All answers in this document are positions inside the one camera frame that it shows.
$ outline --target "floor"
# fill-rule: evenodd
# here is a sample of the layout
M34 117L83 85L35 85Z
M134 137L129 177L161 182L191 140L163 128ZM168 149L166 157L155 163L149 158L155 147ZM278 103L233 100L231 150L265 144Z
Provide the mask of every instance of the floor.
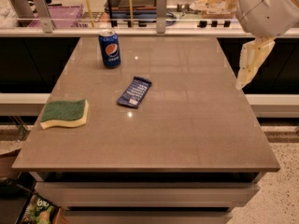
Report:
M228 224L299 223L299 119L260 120L281 169L260 181L261 190L241 208L233 210ZM0 156L21 148L13 125L0 124Z

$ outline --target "yellow stick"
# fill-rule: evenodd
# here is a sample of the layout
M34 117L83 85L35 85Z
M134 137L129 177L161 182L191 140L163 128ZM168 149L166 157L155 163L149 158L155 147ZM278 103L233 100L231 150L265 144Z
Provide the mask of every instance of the yellow stick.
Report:
M88 9L88 13L89 13L89 15L90 15L90 19L92 20L92 27L94 27L93 14L92 14L92 9L91 9L90 0L85 0L85 1L86 1L86 5L87 5L87 9Z
M134 26L134 24L133 24L133 0L129 0L129 5L130 5L131 27L133 27Z

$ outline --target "pepsi logo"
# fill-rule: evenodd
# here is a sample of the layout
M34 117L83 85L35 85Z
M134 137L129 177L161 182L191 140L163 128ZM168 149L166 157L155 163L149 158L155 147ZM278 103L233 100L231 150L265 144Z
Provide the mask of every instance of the pepsi logo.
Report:
M109 57L115 57L119 54L119 46L118 44L109 44L107 47L106 47L106 54L109 56Z

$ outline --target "blue pepsi can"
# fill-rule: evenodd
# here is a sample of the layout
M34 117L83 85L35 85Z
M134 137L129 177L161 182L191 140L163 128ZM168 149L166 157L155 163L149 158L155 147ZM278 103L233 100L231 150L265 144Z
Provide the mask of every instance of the blue pepsi can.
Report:
M113 30L103 30L99 35L103 64L106 68L116 68L121 64L119 38Z

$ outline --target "green sponge scouring pad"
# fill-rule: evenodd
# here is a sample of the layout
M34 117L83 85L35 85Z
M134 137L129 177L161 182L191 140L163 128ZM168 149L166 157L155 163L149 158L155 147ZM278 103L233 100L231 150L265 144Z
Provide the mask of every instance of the green sponge scouring pad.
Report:
M44 107L40 125L44 130L53 126L78 127L86 123L87 112L87 100L49 102Z

